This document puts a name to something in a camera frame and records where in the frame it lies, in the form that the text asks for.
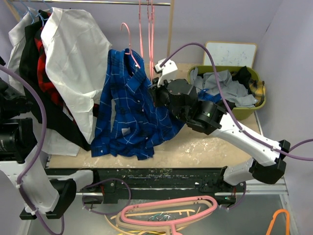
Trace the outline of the blue plaid shirt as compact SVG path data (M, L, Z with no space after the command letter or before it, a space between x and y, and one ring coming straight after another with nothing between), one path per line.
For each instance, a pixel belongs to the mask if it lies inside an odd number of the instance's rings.
M166 106L154 105L144 61L129 51L111 49L108 53L92 157L111 154L149 159L154 146L174 138L186 123Z

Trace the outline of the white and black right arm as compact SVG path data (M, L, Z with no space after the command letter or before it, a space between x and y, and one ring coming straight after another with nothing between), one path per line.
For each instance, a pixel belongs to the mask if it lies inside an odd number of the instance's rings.
M250 156L243 163L222 168L217 180L220 190L230 191L235 185L252 179L273 185L284 175L287 164L283 159L290 148L288 141L273 141L236 124L225 107L200 101L195 86L185 79L167 82L154 78L149 92L157 107L166 107L192 130L227 141Z

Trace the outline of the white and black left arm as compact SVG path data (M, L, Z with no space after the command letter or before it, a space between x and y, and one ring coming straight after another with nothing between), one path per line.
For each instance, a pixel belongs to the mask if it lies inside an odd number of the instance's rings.
M63 178L49 179L39 158L47 124L44 104L28 82L5 67L4 60L0 61L0 69L23 84L38 104L42 116L41 138L37 140L32 118L18 117L30 112L32 101L5 81L0 82L0 170L24 200L22 220L34 220L39 215L59 219L78 191L86 188L95 192L101 181L92 170L78 170Z

